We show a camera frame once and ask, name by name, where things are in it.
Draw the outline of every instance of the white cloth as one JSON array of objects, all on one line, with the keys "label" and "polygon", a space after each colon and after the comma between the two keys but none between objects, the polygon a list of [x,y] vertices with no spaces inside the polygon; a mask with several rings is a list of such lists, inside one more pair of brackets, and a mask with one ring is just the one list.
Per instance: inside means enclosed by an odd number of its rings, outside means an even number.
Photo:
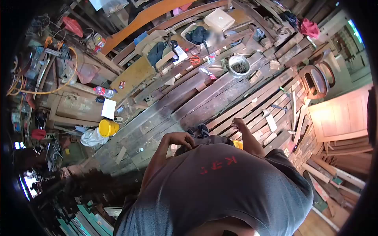
[{"label": "white cloth", "polygon": [[80,138],[82,145],[87,147],[95,146],[96,144],[105,144],[109,137],[102,137],[98,127],[95,130],[87,130]]}]

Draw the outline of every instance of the gray t-shirt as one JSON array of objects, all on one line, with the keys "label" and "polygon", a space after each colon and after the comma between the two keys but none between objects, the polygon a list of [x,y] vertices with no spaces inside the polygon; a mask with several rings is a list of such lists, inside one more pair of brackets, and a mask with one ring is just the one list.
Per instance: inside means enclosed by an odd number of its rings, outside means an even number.
[{"label": "gray t-shirt", "polygon": [[292,235],[313,203],[308,182],[282,150],[264,159],[218,143],[173,157],[117,219],[115,235],[184,235],[239,218],[261,236]]}]

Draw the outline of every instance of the yellow bucket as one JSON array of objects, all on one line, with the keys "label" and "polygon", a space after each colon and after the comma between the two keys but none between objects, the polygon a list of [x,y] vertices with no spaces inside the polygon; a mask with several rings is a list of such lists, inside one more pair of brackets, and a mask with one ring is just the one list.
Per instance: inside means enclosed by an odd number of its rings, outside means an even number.
[{"label": "yellow bucket", "polygon": [[234,146],[239,149],[243,149],[243,143],[238,140],[232,140],[234,142]]},{"label": "yellow bucket", "polygon": [[102,137],[114,135],[119,130],[119,124],[112,120],[102,120],[98,126],[98,130]]}]

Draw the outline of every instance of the red scissors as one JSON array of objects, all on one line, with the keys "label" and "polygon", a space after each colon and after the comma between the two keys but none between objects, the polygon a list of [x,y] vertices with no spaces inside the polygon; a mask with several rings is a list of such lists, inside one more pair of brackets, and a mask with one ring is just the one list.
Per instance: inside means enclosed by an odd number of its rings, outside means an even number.
[{"label": "red scissors", "polygon": [[200,63],[200,57],[194,55],[190,58],[190,62],[192,63],[192,65],[198,65]]}]

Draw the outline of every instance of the black bag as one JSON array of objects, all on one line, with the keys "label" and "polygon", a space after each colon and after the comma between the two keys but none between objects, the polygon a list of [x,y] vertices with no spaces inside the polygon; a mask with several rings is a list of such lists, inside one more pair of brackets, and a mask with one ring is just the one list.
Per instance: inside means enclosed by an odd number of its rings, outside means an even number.
[{"label": "black bag", "polygon": [[153,48],[148,53],[147,58],[150,61],[150,63],[153,65],[153,67],[155,68],[156,72],[159,72],[158,69],[156,68],[156,63],[159,60],[161,60],[163,56],[163,51],[166,46],[167,46],[166,43],[158,42],[157,44],[155,44],[155,46],[153,46]]},{"label": "black bag", "polygon": [[209,31],[205,30],[203,26],[199,26],[195,30],[185,34],[185,38],[189,42],[192,42],[196,45],[201,45],[201,43],[203,43],[205,45],[206,50],[208,51],[208,54],[210,55],[208,46],[206,44],[206,40],[209,38],[209,36]]}]

